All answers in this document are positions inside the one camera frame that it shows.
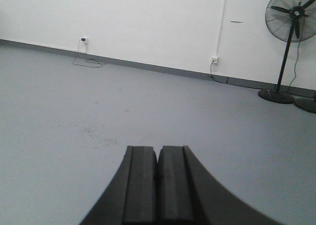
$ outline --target fan guard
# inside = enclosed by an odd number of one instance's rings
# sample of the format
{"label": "fan guard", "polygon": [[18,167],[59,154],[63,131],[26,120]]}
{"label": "fan guard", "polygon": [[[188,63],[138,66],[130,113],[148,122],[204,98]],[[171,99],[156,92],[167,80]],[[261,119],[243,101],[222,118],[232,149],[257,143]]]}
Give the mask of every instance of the fan guard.
{"label": "fan guard", "polygon": [[290,13],[285,13],[273,7],[281,7],[290,12],[295,12],[295,8],[302,7],[304,16],[298,18],[299,33],[298,36],[295,30],[291,42],[300,42],[307,40],[316,34],[316,1],[308,7],[303,6],[310,0],[271,0],[266,9],[266,24],[276,38],[287,41],[293,19]]}

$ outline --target black object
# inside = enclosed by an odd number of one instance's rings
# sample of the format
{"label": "black object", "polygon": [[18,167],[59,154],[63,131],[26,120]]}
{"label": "black object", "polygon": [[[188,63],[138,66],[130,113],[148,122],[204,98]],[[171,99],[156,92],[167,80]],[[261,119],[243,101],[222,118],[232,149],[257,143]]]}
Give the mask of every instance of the black object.
{"label": "black object", "polygon": [[158,220],[194,224],[182,147],[164,146],[158,160]]}
{"label": "black object", "polygon": [[80,225],[121,225],[125,208],[132,146],[128,146],[123,161],[112,181]]}
{"label": "black object", "polygon": [[154,223],[156,164],[152,147],[128,146],[117,173],[80,225]]}
{"label": "black object", "polygon": [[314,99],[300,98],[296,99],[294,104],[302,110],[316,114],[316,93]]}
{"label": "black object", "polygon": [[188,146],[164,146],[156,164],[152,147],[128,146],[80,225],[281,225],[225,189]]}
{"label": "black object", "polygon": [[151,224],[156,220],[156,164],[152,147],[133,147],[123,224]]}
{"label": "black object", "polygon": [[280,92],[281,81],[291,42],[301,42],[316,34],[316,0],[271,0],[266,9],[266,24],[278,39],[287,41],[276,90],[261,90],[259,96],[265,100],[292,104],[294,98]]}

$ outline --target electrical outlet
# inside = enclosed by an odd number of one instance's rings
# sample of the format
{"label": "electrical outlet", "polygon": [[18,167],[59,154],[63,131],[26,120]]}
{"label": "electrical outlet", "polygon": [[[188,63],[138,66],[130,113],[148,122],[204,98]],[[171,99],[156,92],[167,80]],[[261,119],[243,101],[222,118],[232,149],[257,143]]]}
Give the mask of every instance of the electrical outlet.
{"label": "electrical outlet", "polygon": [[88,37],[82,37],[81,41],[87,45],[88,44]]}
{"label": "electrical outlet", "polygon": [[211,58],[212,63],[215,63],[215,64],[218,64],[218,60],[219,60],[219,57],[212,57]]}

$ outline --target fan blade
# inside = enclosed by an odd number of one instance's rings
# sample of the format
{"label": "fan blade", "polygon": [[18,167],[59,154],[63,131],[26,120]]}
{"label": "fan blade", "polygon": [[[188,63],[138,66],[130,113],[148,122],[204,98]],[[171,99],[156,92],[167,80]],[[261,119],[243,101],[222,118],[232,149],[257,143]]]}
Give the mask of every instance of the fan blade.
{"label": "fan blade", "polygon": [[314,3],[314,1],[316,1],[316,0],[309,0],[307,3],[305,3],[305,4],[303,5],[303,8],[309,7],[310,5],[312,5],[312,4]]}
{"label": "fan blade", "polygon": [[280,11],[280,12],[290,13],[290,10],[285,9],[285,8],[283,8],[283,7],[280,7],[280,6],[271,6],[270,8],[271,8],[271,9],[274,9],[274,10],[277,10],[277,11]]}
{"label": "fan blade", "polygon": [[299,20],[295,21],[295,34],[296,34],[296,37],[299,39],[300,38],[300,21]]}

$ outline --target wall socket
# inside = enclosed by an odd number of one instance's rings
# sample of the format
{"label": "wall socket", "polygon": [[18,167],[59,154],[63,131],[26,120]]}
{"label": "wall socket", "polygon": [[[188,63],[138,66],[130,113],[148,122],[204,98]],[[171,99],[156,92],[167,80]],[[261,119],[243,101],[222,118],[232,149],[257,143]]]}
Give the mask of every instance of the wall socket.
{"label": "wall socket", "polygon": [[212,63],[218,64],[219,57],[215,56],[211,58]]}

